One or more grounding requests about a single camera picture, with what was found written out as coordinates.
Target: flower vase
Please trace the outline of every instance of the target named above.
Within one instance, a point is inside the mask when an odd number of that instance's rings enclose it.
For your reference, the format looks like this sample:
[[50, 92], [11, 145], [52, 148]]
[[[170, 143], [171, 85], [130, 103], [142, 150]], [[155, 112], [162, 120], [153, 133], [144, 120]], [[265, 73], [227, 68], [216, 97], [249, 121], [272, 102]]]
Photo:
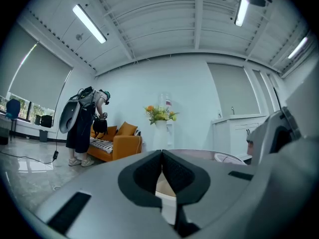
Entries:
[[153, 150], [167, 149], [167, 128], [165, 120], [155, 121]]

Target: yellow flower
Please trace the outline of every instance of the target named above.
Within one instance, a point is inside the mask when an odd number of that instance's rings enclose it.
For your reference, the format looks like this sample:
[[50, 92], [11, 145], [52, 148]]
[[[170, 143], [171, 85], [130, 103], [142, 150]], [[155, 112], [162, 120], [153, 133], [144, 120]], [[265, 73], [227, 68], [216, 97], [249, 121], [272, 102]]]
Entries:
[[154, 110], [154, 106], [147, 106], [146, 111], [150, 112]]

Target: white counter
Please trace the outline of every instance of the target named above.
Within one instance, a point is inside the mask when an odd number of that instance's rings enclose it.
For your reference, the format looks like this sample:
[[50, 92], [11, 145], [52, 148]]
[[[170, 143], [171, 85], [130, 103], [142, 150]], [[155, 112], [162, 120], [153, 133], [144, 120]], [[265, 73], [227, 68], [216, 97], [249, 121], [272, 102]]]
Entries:
[[250, 119], [250, 118], [258, 118], [258, 117], [266, 117], [267, 115], [264, 114], [239, 114], [239, 115], [228, 115], [222, 117], [220, 119], [212, 120], [212, 124], [217, 124], [226, 120], [238, 120], [238, 119]]

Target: trash bin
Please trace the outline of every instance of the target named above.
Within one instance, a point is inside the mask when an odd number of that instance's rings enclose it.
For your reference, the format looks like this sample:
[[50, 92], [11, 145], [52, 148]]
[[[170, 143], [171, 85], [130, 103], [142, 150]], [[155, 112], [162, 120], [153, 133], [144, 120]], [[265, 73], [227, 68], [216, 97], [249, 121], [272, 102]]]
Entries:
[[48, 131], [40, 130], [40, 141], [43, 141], [43, 142], [48, 141]]

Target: striped blanket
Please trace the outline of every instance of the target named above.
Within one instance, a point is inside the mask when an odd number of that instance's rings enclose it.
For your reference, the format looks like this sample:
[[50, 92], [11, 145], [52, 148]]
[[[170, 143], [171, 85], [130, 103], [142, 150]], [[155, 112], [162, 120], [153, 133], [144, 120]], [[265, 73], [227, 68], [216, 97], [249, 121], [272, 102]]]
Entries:
[[105, 141], [90, 137], [90, 145], [97, 147], [103, 151], [106, 151], [109, 154], [113, 151], [113, 142], [111, 141]]

